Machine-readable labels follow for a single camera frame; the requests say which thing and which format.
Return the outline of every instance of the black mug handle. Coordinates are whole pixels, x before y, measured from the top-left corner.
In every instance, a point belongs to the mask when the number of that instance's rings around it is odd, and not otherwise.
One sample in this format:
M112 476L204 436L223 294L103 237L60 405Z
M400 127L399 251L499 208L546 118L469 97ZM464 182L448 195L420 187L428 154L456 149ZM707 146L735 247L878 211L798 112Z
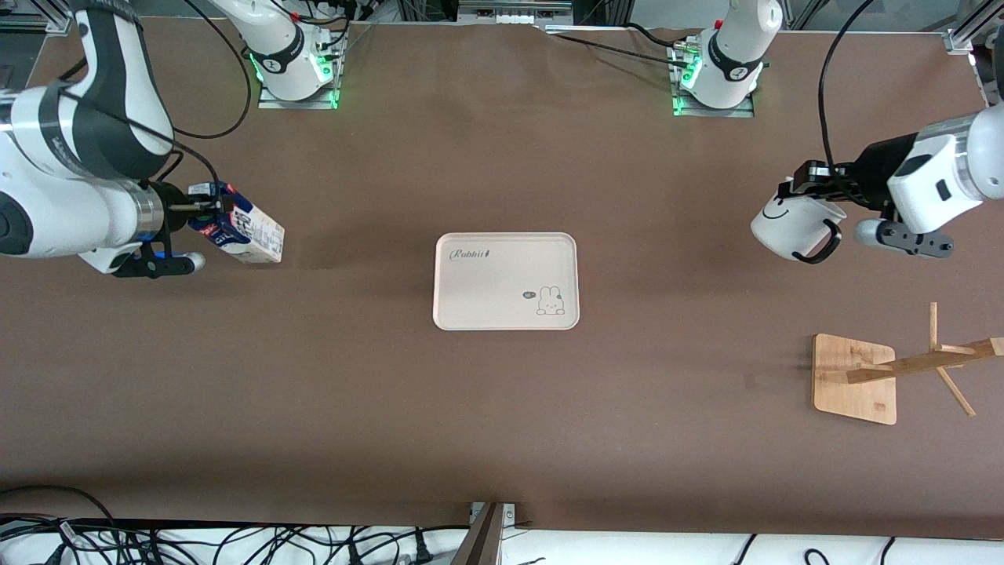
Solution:
M802 262L807 262L809 264L818 264L826 260L826 257L831 255L833 251L836 250L836 246L840 244L840 240L843 238L843 234L840 233L840 227L836 225L836 222L833 222L829 218L823 219L822 223L826 224L826 227L829 228L829 241L827 241L826 244L823 245L823 248L819 249L819 252L812 255L811 257L806 257L805 255L799 253L798 251L791 253L791 256L795 257L796 259Z

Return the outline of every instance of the white mug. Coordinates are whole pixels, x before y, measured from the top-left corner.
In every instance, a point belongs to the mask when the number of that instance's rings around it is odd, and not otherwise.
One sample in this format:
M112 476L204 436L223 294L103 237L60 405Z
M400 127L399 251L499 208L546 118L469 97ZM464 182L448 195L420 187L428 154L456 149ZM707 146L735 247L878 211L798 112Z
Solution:
M789 260L818 263L830 255L840 243L837 223L847 217L839 206L808 196L781 199L774 197L760 210L750 229L771 251ZM814 255L812 248L823 239L826 244Z

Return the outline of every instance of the smiley face on mug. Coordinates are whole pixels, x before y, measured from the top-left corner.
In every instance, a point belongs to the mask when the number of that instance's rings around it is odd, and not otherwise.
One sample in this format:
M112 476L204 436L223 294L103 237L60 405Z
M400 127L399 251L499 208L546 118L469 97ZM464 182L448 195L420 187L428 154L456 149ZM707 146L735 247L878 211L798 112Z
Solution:
M774 198L768 202L762 210L760 210L760 213L763 214L763 217L768 220L776 220L784 217L784 215L790 211L791 210L788 209L784 200L775 195Z

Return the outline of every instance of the brown tabletop surface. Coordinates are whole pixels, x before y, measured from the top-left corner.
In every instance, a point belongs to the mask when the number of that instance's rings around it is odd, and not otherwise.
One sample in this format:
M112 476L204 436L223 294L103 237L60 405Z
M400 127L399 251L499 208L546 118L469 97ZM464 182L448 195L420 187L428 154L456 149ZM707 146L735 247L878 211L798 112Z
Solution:
M220 39L145 26L175 124L226 126L243 82ZM552 529L999 537L1004 365L955 371L975 418L935 374L901 379L884 427L812 409L809 364L816 333L924 351L929 301L947 343L1004 335L1004 209L953 221L948 260L847 241L809 266L750 234L822 157L831 39L779 35L756 117L715 119L673 115L664 65L531 27L379 26L337 110L252 109L190 142L285 226L281 264L191 231L176 248L209 259L192 276L0 260L2 483L82 487L123 518L439 524L502 500ZM35 82L79 56L50 40ZM937 35L846 37L828 93L838 160L982 107ZM171 179L206 173L189 158ZM578 326L437 329L454 231L571 234Z

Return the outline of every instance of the wooden base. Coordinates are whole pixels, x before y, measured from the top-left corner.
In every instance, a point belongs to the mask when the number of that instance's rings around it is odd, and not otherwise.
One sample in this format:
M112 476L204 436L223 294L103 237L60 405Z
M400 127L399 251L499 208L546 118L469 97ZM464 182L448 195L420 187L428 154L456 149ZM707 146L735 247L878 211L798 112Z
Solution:
M827 334L812 340L812 404L817 410L876 423L896 423L896 379L848 384L860 364L896 359L893 348Z

